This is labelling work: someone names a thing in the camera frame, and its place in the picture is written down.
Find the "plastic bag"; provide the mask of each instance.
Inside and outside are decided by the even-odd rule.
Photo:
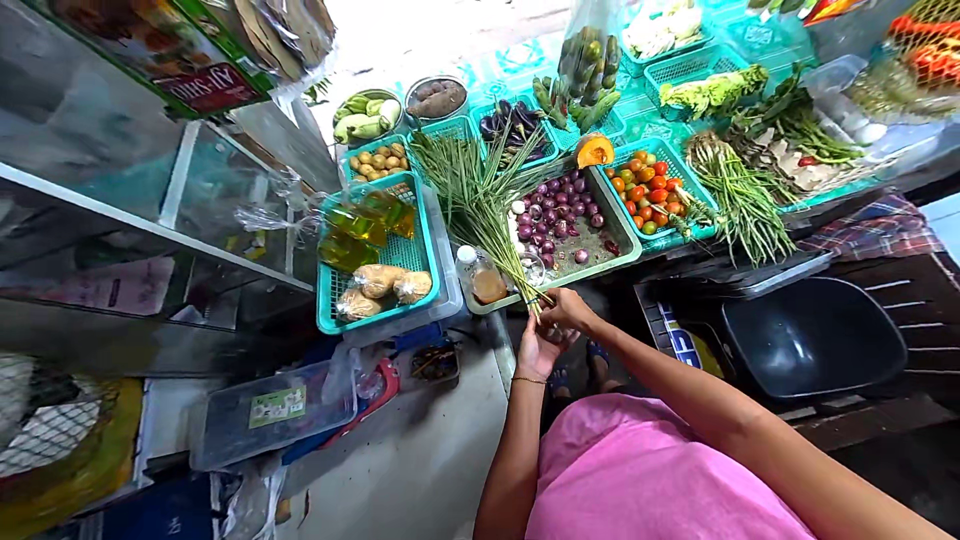
[[[623,2],[574,0],[571,12],[557,67],[563,85],[553,93],[561,101],[569,96],[579,99],[584,107],[591,107],[599,100],[602,89],[616,87],[620,67],[617,36],[623,27]]]

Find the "red onion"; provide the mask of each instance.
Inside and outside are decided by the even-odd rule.
[[[557,225],[554,226],[553,228],[554,238],[559,238],[560,240],[563,240],[564,238],[566,238],[566,235],[567,235],[566,222],[558,221]]]

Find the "plastic lid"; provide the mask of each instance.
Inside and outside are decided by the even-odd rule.
[[[457,260],[463,264],[473,264],[477,260],[477,250],[471,246],[460,246],[457,249]]]

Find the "label sticker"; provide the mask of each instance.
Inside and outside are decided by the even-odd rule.
[[[250,429],[303,416],[306,386],[256,396],[250,402]]]

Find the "plastic bottle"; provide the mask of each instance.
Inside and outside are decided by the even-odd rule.
[[[457,273],[460,280],[469,283],[470,292],[480,304],[491,304],[507,297],[507,284],[499,270],[483,252],[471,246],[457,250]]]

